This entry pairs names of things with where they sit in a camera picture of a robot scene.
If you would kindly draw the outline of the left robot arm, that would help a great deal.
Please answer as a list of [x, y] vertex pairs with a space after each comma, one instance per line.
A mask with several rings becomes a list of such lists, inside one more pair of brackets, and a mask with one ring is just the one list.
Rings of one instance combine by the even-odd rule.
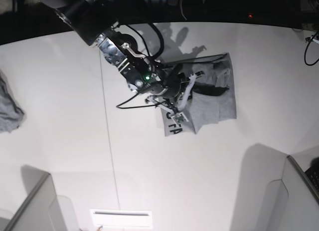
[[303, 60], [306, 66], [312, 67], [319, 63], [319, 31], [305, 38]]

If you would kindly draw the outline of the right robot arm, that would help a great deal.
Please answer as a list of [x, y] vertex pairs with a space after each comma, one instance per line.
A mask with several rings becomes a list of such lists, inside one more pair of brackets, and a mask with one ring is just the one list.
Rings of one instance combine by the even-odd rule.
[[183, 109], [192, 91], [208, 96], [220, 96], [227, 85], [200, 84], [204, 75], [199, 71], [186, 75], [183, 63], [164, 64], [157, 58], [164, 51], [164, 38], [153, 24], [148, 25], [159, 38], [159, 50], [143, 54], [136, 40], [115, 29], [119, 22], [107, 0], [39, 0], [55, 10], [89, 46], [95, 45], [105, 60], [115, 66], [136, 95], [148, 93], [148, 107], [160, 107], [172, 113]]

